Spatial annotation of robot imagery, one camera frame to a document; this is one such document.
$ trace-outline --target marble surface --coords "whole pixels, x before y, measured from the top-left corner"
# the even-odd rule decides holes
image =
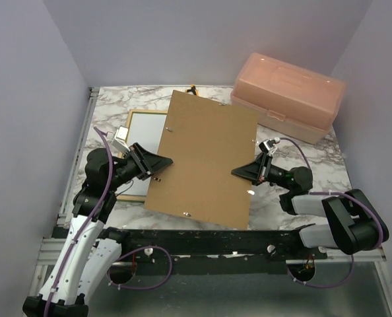
[[[103,147],[93,126],[102,131],[114,132],[125,125],[130,109],[167,110],[173,90],[184,91],[188,87],[105,87],[100,89],[92,123],[86,139],[80,169],[74,187],[76,194],[85,179],[86,156],[97,147]],[[198,87],[199,96],[230,103],[231,87]],[[281,133],[258,125],[257,140],[282,137]],[[310,161],[313,171],[314,190],[345,191],[350,187],[343,158],[333,131],[316,145],[298,141]],[[274,165],[290,169],[302,166],[304,162],[295,146],[282,141],[275,153]],[[278,195],[286,190],[262,184],[253,187],[255,195],[251,200],[248,229],[287,230],[308,223],[325,223],[325,219],[313,216],[291,216],[281,210]],[[127,229],[229,229],[212,223],[202,223],[188,218],[175,217],[148,211],[142,203],[119,201],[116,203],[107,227]]]

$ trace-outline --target brown cardboard panel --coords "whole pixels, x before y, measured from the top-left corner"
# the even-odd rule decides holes
[[[253,110],[174,91],[158,149],[174,164],[150,181],[145,208],[246,229],[251,184],[231,170],[253,160],[258,119]]]

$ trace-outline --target gray wall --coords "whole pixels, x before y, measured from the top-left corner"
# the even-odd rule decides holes
[[[40,0],[0,0],[0,317],[21,316],[88,89]]]
[[[347,81],[335,123],[353,186],[362,188],[390,229],[392,276],[392,0],[375,0],[333,72]]]
[[[232,84],[249,54],[330,74],[371,0],[44,0],[92,86]]]

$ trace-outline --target plastic storage box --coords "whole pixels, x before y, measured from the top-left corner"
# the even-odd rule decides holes
[[[259,124],[314,144],[329,133],[345,88],[342,81],[253,53],[231,101],[257,110]]]

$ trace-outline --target screw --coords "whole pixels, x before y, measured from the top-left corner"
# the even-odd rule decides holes
[[[154,252],[154,249],[152,249],[152,248],[147,248],[147,249],[145,249],[145,254],[146,254],[147,256],[150,256],[153,252]]]
[[[275,250],[275,246],[273,246],[272,244],[267,246],[267,251],[268,253],[270,253],[271,255],[273,255],[277,250]]]

